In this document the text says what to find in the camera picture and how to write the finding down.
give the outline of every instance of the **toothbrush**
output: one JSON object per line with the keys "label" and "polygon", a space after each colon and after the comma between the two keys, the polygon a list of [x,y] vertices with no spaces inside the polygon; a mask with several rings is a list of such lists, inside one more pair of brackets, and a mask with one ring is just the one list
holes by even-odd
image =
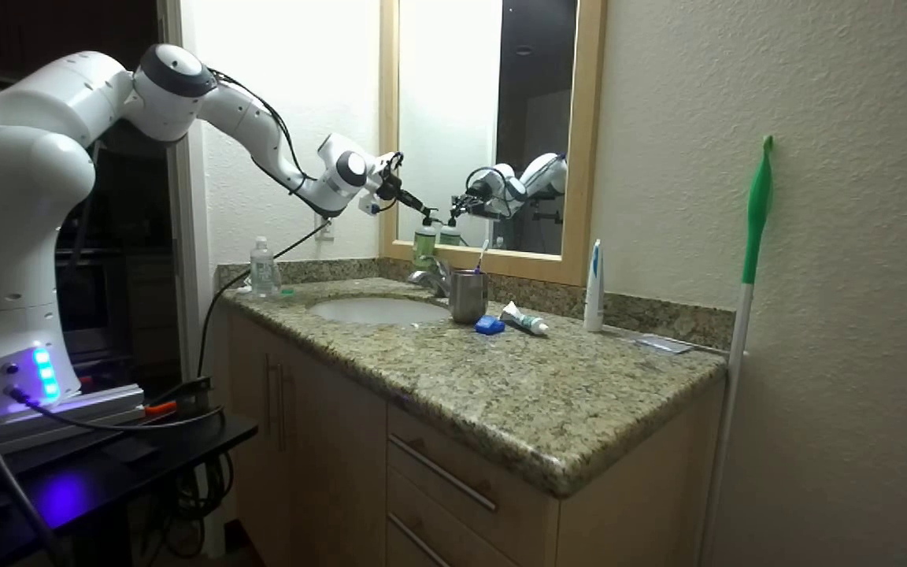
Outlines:
{"label": "toothbrush", "polygon": [[585,272],[585,303],[584,303],[584,326],[589,333],[606,323],[606,252],[603,239],[593,243],[589,272]]}
{"label": "toothbrush", "polygon": [[719,490],[721,490],[724,470],[726,470],[726,442],[732,442],[734,404],[738,404],[738,389],[740,389],[748,308],[752,308],[752,296],[755,296],[760,248],[762,248],[762,234],[765,234],[767,201],[773,201],[773,165],[767,165],[773,144],[774,144],[773,135],[765,135],[762,165],[760,165],[760,173],[752,178],[748,201],[745,201],[745,252],[743,252],[743,273],[740,273],[743,291],[740,291],[740,308],[738,308],[734,341],[732,341],[732,353],[726,353],[732,385],[726,385],[724,405],[721,405],[721,431],[719,431],[715,460],[712,460],[712,483],[708,483],[708,493],[705,493],[708,500],[705,500],[705,520],[702,520],[698,565],[705,560],[705,545],[712,543],[712,527],[719,515],[719,511],[715,511]]}
{"label": "toothbrush", "polygon": [[483,246],[483,252],[479,252],[479,258],[474,258],[474,272],[483,272],[485,256],[489,256],[489,246],[490,246],[490,236],[485,239],[485,246]]}

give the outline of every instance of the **purple light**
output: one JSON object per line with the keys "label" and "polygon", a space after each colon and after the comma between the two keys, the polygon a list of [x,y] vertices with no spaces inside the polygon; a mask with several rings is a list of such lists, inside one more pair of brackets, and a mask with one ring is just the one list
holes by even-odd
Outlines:
{"label": "purple light", "polygon": [[91,505],[91,484],[83,477],[49,477],[38,484],[38,511],[47,527],[72,524]]}

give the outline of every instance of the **bottle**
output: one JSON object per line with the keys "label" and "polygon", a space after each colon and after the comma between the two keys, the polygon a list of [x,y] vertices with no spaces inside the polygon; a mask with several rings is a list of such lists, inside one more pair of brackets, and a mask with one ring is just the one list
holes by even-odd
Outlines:
{"label": "bottle", "polygon": [[267,248],[267,239],[259,236],[253,248],[253,291],[256,296],[271,296],[273,288],[277,288],[273,256]]}
{"label": "bottle", "polygon": [[606,252],[603,239],[596,239],[585,269],[584,326],[596,333],[603,330],[603,323],[606,323]]}
{"label": "bottle", "polygon": [[438,239],[438,231],[431,231],[431,227],[416,231],[416,243],[411,243],[411,269],[416,272],[429,272],[436,263],[436,239]]}

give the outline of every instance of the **beige wall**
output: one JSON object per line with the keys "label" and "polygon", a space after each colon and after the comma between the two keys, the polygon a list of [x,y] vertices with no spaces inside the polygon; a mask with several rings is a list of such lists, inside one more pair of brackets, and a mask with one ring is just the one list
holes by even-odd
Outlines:
{"label": "beige wall", "polygon": [[609,288],[734,308],[774,201],[715,567],[907,565],[907,4],[611,0]]}
{"label": "beige wall", "polygon": [[[330,131],[377,151],[377,0],[181,0],[181,6],[187,46],[279,111],[311,176],[325,171],[319,144]],[[194,127],[193,151],[203,165],[194,187],[205,194],[210,263],[245,260],[256,236],[282,248],[319,224],[315,211],[209,124]],[[330,234],[334,243],[311,239],[287,260],[377,256],[377,220],[355,201]]]}

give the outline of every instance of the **cable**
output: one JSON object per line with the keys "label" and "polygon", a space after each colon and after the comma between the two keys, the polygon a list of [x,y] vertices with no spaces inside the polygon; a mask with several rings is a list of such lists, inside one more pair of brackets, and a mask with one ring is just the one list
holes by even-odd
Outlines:
{"label": "cable", "polygon": [[20,389],[20,388],[7,388],[7,394],[16,399],[16,404],[22,404],[22,405],[27,405],[27,410],[36,410],[36,413],[41,413],[41,416],[47,416],[47,418],[55,418],[55,422],[63,422],[63,424],[72,424],[72,427],[91,427],[91,431],[170,431],[170,427],[187,427],[187,424],[194,424],[194,422],[209,422],[209,418],[220,418],[220,424],[225,424],[225,410],[210,410],[210,413],[203,413],[203,416],[193,416],[193,418],[177,418],[177,422],[150,422],[150,424],[101,424],[101,422],[83,422],[83,418],[68,418],[68,416],[60,416],[60,413],[55,413],[55,410],[47,410],[47,405],[41,405],[41,404],[36,404],[25,389]]}
{"label": "cable", "polygon": [[194,483],[194,477],[181,477],[170,483],[159,511],[159,548],[168,548],[174,557],[197,557],[205,543],[205,515],[214,514],[225,499],[234,490],[234,460],[231,452],[217,452],[203,463],[205,466],[205,493]]}
{"label": "cable", "polygon": [[67,567],[68,560],[67,560],[60,543],[55,540],[55,531],[41,520],[38,506],[33,505],[33,499],[25,493],[20,479],[12,477],[4,451],[0,451],[0,483],[8,487],[8,493],[12,493],[16,506],[22,511],[25,524],[38,531],[41,548],[47,551],[49,565]]}
{"label": "cable", "polygon": [[164,399],[177,399],[177,398],[197,398],[210,389],[210,378],[197,378],[197,382],[181,382],[161,394],[150,394],[148,404],[164,404]]}
{"label": "cable", "polygon": [[[329,224],[330,224],[330,216],[320,216],[320,224],[319,224],[315,231],[309,231],[305,236],[299,236],[299,239],[290,243],[287,248],[273,252],[273,258],[299,248],[305,239],[311,239],[315,234],[320,234]],[[250,273],[253,273],[253,269],[244,269],[237,278],[231,278],[231,279],[228,279],[217,292],[210,292],[210,299],[209,299],[205,320],[203,320],[203,342],[197,342],[197,367],[194,367],[197,378],[203,378],[203,371],[205,371],[205,342],[209,342],[209,323],[210,323],[214,303],[217,303],[231,288],[237,288],[244,278],[250,278]]]}
{"label": "cable", "polygon": [[220,68],[214,68],[214,65],[209,65],[209,68],[210,68],[217,79],[225,79],[225,83],[250,90],[253,96],[259,96],[259,101],[263,104],[263,111],[271,112],[273,127],[277,127],[277,129],[282,131],[282,138],[287,138],[287,149],[290,149],[290,158],[293,158],[299,176],[301,176],[301,178],[311,178],[311,176],[301,171],[299,158],[295,158],[295,144],[293,144],[293,131],[290,131],[287,119],[282,119],[259,90],[253,90],[250,84],[237,83],[234,74],[228,74],[228,71],[220,71]]}

